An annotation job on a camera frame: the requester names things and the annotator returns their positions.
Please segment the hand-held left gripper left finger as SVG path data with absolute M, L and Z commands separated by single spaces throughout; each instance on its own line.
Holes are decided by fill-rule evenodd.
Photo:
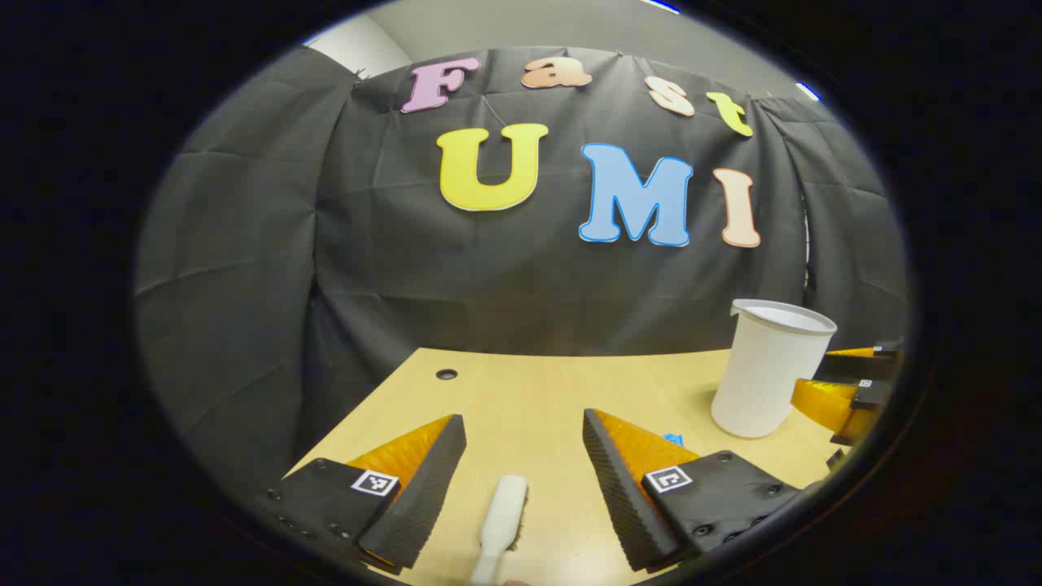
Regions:
M 349 462 L 314 457 L 265 489 L 265 515 L 336 562 L 398 575 L 431 537 L 465 450 L 450 414 Z

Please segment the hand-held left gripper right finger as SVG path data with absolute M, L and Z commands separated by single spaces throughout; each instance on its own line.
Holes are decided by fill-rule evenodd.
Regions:
M 584 447 L 634 571 L 706 556 L 800 500 L 733 450 L 699 456 L 602 409 L 584 409 Z

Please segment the white ribbed garbage bin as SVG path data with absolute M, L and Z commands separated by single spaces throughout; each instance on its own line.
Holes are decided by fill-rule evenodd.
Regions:
M 804 307 L 755 298 L 737 298 L 730 315 L 736 329 L 711 418 L 725 433 L 759 439 L 786 421 L 796 381 L 815 374 L 838 326 Z

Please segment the small white broom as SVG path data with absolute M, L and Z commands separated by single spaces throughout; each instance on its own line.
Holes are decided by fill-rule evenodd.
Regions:
M 479 556 L 466 586 L 495 586 L 500 560 L 517 541 L 528 500 L 528 479 L 507 474 L 499 478 L 483 516 Z

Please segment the wooden desktop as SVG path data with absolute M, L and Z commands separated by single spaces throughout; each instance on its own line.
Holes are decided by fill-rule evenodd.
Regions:
M 796 488 L 829 474 L 830 431 L 792 412 L 760 439 L 725 433 L 710 407 L 727 352 L 518 356 L 420 348 L 303 457 L 349 462 L 450 414 L 466 448 L 427 544 L 398 580 L 466 586 L 485 514 L 505 474 L 528 479 L 516 550 L 499 581 L 531 586 L 630 586 L 632 571 L 584 448 L 584 409 L 602 409 L 697 455 L 733 450 Z

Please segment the black backdrop cloth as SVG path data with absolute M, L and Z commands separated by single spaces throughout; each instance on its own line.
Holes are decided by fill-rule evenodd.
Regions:
M 299 48 L 187 138 L 142 226 L 142 359 L 227 492 L 282 478 L 418 348 L 728 348 L 736 298 L 908 338 L 888 186 L 819 103 L 577 47 L 474 53 L 435 109 Z

